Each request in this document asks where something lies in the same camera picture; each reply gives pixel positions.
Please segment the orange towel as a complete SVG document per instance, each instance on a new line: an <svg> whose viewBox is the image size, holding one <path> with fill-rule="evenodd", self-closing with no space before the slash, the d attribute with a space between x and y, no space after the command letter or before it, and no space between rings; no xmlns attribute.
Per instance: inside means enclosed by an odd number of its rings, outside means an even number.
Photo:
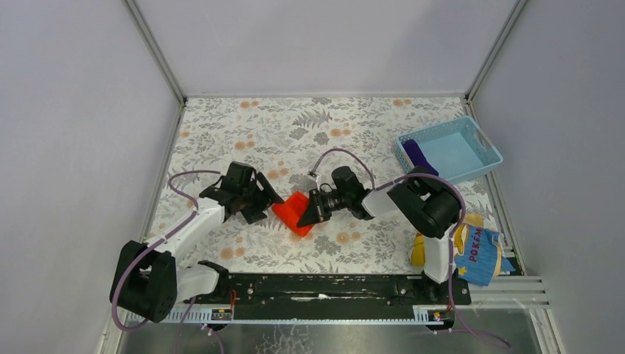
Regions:
<svg viewBox="0 0 625 354"><path fill-rule="evenodd" d="M276 217L295 235L306 237L313 225L297 226L309 203L309 198L302 192L294 192L284 203L274 204L271 209Z"/></svg>

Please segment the purple towel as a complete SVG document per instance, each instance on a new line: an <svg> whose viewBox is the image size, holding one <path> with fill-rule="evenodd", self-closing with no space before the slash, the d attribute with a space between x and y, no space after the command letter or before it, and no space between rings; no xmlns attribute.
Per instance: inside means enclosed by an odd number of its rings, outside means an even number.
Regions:
<svg viewBox="0 0 625 354"><path fill-rule="evenodd" d="M414 167L423 167L433 175L439 175L438 170L434 168L433 165L427 160L417 142L415 142L413 139L409 139L402 143L402 147L404 148L408 159Z"/></svg>

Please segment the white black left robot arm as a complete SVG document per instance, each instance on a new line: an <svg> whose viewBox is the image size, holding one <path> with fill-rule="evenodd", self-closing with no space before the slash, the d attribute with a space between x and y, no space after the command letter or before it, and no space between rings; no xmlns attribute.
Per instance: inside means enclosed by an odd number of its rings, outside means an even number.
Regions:
<svg viewBox="0 0 625 354"><path fill-rule="evenodd" d="M184 300L200 295L217 298L232 293L228 269L210 261L183 267L182 259L201 237L221 227L230 217L241 214L249 224L267 218L268 209L283 203L263 173L254 167L232 162L226 173L197 197L174 186L168 187L192 203L178 225L140 243L131 240L119 253L109 300L115 325L129 331L119 318L123 309L143 318L144 322L163 321Z"/></svg>

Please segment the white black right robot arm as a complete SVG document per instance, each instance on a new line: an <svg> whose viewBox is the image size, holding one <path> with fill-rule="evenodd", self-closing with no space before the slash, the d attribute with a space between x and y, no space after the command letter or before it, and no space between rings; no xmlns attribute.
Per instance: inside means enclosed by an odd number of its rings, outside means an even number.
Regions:
<svg viewBox="0 0 625 354"><path fill-rule="evenodd" d="M297 227L329 221L332 213L347 209L358 220L369 221L388 212L401 212L424 236L423 273L442 284L453 273L450 230L461 219L461 197L443 178L415 167L403 178L379 189L367 189L350 167L342 166L331 174L334 185L309 191L309 201Z"/></svg>

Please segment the floral patterned table mat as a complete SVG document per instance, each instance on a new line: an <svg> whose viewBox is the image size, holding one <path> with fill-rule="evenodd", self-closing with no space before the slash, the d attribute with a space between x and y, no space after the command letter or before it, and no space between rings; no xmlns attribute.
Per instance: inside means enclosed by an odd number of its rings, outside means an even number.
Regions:
<svg viewBox="0 0 625 354"><path fill-rule="evenodd" d="M231 162L263 173L281 197L314 187L343 165L368 186L401 176L395 139L464 115L457 97L192 98L181 120L149 236L176 226ZM414 274L415 229L400 212L359 221L346 211L300 237L275 215L248 224L236 215L199 238L184 266L208 260L233 272Z"/></svg>

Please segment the light blue plastic basket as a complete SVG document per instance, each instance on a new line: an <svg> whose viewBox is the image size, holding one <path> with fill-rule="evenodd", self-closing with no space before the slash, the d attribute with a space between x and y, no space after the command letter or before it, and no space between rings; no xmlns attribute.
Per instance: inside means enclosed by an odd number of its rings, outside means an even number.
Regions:
<svg viewBox="0 0 625 354"><path fill-rule="evenodd" d="M407 141L415 142L425 160L451 184L486 175L503 162L499 150L469 116L400 134L395 154L406 172L416 165L405 149Z"/></svg>

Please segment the yellow blue Pokemon towel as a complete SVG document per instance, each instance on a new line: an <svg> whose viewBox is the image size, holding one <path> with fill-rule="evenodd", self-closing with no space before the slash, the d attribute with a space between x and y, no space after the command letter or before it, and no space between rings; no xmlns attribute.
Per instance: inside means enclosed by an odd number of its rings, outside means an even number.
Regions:
<svg viewBox="0 0 625 354"><path fill-rule="evenodd" d="M493 278L511 273L514 266L503 256L501 234L483 226L483 218L469 213L457 225L446 229L423 218L410 218L417 230L409 258L429 280L446 282L449 273L478 286L488 286Z"/></svg>

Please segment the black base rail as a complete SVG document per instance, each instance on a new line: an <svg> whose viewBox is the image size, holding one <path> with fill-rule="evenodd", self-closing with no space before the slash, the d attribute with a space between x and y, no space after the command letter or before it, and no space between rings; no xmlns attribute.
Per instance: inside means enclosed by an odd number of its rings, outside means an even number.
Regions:
<svg viewBox="0 0 625 354"><path fill-rule="evenodd" d="M450 303L472 302L465 280L438 284L421 274L260 274L231 273L201 305L323 306L348 308L389 306L447 309Z"/></svg>

